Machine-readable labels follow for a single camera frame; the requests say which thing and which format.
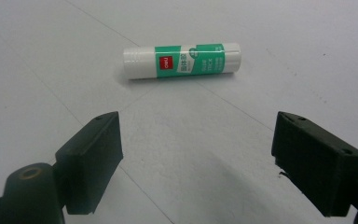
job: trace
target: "screw hole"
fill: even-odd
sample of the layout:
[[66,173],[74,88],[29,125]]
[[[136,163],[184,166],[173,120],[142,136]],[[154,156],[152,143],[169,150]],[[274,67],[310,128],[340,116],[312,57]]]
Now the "screw hole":
[[20,173],[20,179],[26,180],[26,179],[32,179],[42,173],[42,169],[39,167],[30,167]]
[[342,149],[341,149],[341,151],[342,151],[343,153],[347,154],[347,155],[351,155],[351,154],[353,154],[353,152],[352,152],[352,151],[350,151],[350,150],[349,150],[349,149],[347,149],[347,148],[342,148]]

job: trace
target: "glue stick cap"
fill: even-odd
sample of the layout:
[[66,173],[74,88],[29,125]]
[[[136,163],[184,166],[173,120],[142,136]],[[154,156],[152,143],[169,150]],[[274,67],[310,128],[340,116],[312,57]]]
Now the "glue stick cap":
[[156,78],[154,47],[124,49],[124,70],[127,78]]
[[240,70],[241,66],[241,48],[237,43],[223,44],[225,50],[225,68],[223,73],[234,73]]

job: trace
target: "glue stick label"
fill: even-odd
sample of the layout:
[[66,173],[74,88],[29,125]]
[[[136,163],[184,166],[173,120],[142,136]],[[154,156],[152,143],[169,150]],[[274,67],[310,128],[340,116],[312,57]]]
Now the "glue stick label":
[[222,44],[155,47],[157,77],[179,77],[222,73]]

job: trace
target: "white surface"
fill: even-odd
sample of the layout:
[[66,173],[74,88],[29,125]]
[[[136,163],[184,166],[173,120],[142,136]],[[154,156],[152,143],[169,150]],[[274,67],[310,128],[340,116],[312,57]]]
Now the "white surface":
[[[237,74],[124,77],[124,48],[218,42],[241,45]],[[270,147],[279,110],[358,147],[358,1],[0,0],[0,195],[116,110],[125,159],[67,223],[352,223],[279,178]]]

